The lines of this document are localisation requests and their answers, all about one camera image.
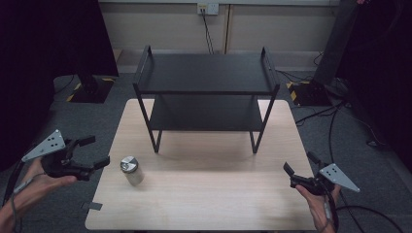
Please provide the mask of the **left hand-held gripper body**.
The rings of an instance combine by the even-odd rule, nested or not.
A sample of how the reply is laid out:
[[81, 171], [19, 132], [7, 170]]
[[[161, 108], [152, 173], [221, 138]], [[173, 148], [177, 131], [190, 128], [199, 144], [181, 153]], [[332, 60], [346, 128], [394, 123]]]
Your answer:
[[24, 155], [21, 161], [40, 158], [44, 171], [52, 178], [74, 176], [78, 181], [88, 181], [95, 170], [93, 165], [84, 165], [73, 159], [74, 149], [79, 147], [78, 140], [65, 139], [61, 131], [56, 129]]

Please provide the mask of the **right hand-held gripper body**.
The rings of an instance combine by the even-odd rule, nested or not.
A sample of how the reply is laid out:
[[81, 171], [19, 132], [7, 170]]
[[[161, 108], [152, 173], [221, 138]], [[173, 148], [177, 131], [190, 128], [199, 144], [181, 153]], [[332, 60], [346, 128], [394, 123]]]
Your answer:
[[332, 192], [337, 184], [354, 192], [361, 191], [361, 189], [335, 163], [331, 163], [321, 168], [318, 173], [311, 178], [296, 175], [294, 170], [290, 169], [290, 181], [292, 188], [301, 185], [311, 194], [319, 196]]

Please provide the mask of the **glass jar with metal lid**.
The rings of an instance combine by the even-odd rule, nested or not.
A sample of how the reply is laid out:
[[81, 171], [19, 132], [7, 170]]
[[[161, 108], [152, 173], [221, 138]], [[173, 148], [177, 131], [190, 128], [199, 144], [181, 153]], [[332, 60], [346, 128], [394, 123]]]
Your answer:
[[127, 178], [128, 182], [136, 186], [141, 183], [145, 177], [140, 163], [134, 156], [127, 156], [120, 162], [120, 169]]

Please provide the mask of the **black two-tier metal shelf rack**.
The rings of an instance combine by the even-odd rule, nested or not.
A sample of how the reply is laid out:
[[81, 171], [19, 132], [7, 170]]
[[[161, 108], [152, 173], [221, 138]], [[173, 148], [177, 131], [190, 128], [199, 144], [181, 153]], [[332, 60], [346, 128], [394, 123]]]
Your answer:
[[155, 151], [164, 131], [239, 131], [257, 152], [280, 88], [268, 48], [252, 54], [155, 53], [145, 47], [133, 82]]

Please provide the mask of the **person's right hand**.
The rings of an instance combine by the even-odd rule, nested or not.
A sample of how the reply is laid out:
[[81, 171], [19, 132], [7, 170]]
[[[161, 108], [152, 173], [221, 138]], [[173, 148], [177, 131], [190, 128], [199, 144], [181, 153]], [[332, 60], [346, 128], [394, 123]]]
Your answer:
[[313, 195], [302, 185], [297, 185], [295, 189], [305, 198], [317, 231], [319, 233], [336, 233], [332, 220], [326, 217], [325, 202], [327, 198]]

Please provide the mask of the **person's left hand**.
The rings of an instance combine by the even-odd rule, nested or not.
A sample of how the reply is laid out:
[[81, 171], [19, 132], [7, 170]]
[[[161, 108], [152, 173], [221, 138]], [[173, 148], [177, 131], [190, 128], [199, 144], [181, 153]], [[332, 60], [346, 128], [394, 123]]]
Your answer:
[[31, 183], [14, 198], [14, 204], [18, 211], [28, 210], [34, 207], [49, 193], [77, 181], [77, 178], [74, 176], [64, 176], [60, 178], [48, 176], [42, 167], [40, 158], [32, 161], [22, 180], [26, 182], [29, 179], [32, 179]]

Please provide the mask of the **black stand base with striped tape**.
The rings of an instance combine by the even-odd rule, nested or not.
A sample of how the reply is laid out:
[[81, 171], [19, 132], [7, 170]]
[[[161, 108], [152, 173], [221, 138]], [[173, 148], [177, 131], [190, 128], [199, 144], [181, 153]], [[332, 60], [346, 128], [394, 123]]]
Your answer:
[[67, 97], [66, 101], [71, 103], [94, 103], [103, 104], [115, 83], [112, 78], [95, 78], [96, 88], [84, 86], [78, 83], [73, 92]]
[[287, 83], [293, 103], [296, 106], [330, 106], [325, 87], [315, 81]]

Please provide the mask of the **black curtain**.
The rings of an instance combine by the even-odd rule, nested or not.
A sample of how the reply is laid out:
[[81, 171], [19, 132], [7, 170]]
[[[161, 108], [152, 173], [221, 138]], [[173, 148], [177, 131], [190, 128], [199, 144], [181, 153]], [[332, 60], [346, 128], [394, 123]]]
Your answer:
[[34, 140], [55, 78], [118, 74], [98, 0], [0, 0], [0, 171]]
[[365, 0], [338, 76], [412, 172], [412, 0]]

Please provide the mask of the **dark metal stand column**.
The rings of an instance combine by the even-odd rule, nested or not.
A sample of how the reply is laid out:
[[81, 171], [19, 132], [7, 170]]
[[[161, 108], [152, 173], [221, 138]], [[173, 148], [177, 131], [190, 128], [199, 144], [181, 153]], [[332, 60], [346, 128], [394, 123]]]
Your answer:
[[313, 78], [314, 83], [331, 84], [349, 42], [358, 10], [357, 0], [340, 0], [337, 16], [329, 34], [323, 57]]

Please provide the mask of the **white wall socket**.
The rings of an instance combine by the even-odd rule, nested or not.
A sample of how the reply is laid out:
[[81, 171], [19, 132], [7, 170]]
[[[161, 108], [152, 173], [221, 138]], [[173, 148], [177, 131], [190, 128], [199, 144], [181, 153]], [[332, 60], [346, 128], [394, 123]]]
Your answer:
[[217, 16], [219, 14], [218, 3], [198, 3], [196, 9], [197, 13], [203, 16]]

